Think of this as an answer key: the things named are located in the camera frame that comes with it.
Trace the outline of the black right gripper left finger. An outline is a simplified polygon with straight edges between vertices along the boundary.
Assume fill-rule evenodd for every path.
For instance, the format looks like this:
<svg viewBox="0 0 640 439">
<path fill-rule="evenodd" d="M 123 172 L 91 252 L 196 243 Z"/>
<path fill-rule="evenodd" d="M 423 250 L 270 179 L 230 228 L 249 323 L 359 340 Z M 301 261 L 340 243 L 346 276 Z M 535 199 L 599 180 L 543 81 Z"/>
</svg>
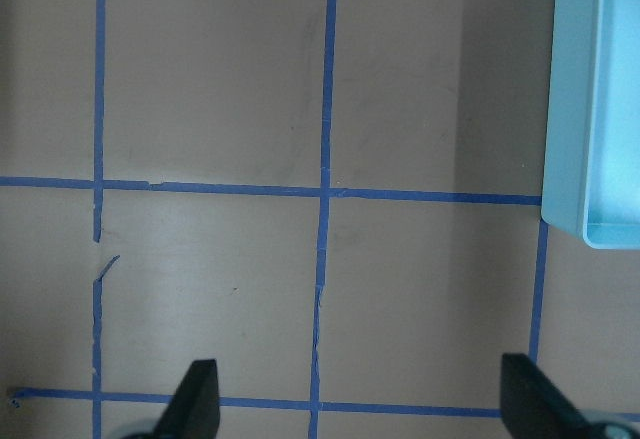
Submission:
<svg viewBox="0 0 640 439">
<path fill-rule="evenodd" d="M 217 362 L 195 360 L 156 423 L 152 437 L 214 439 L 220 418 Z"/>
</svg>

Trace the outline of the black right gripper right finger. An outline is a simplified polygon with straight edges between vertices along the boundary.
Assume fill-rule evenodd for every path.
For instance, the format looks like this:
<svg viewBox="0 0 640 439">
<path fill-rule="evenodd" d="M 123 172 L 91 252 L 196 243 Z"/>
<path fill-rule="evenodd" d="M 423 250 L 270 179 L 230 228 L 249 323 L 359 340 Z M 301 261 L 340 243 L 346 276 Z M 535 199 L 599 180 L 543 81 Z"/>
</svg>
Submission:
<svg viewBox="0 0 640 439">
<path fill-rule="evenodd" d="M 505 353 L 500 368 L 500 414 L 512 438 L 601 438 L 586 417 L 522 353 Z"/>
</svg>

